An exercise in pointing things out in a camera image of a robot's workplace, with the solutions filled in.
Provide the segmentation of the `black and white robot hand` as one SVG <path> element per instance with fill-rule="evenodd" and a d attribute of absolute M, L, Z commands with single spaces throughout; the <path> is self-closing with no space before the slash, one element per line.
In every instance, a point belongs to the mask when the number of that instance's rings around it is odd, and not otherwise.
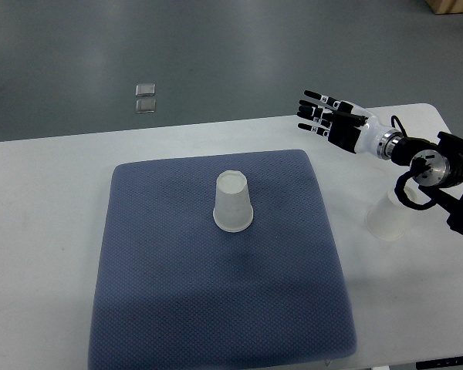
<path fill-rule="evenodd" d="M 371 153 L 387 160 L 387 144 L 397 132 L 368 109 L 345 100 L 306 90 L 297 116 L 301 130 L 315 133 L 349 153 Z"/>

